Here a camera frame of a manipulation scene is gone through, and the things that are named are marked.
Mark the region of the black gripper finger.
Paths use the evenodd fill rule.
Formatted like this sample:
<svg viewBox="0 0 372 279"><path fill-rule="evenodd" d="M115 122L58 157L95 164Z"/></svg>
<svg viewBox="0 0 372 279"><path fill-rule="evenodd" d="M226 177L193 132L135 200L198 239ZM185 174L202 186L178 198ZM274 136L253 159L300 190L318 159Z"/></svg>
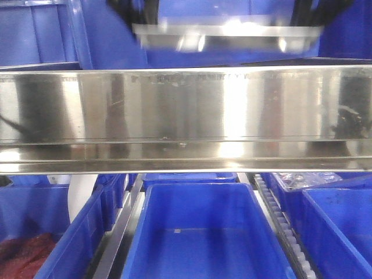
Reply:
<svg viewBox="0 0 372 279"><path fill-rule="evenodd" d="M324 1L295 0L290 26L322 26L321 13Z"/></svg>
<svg viewBox="0 0 372 279"><path fill-rule="evenodd" d="M159 0L108 0L106 2L127 25L157 25L158 23Z"/></svg>

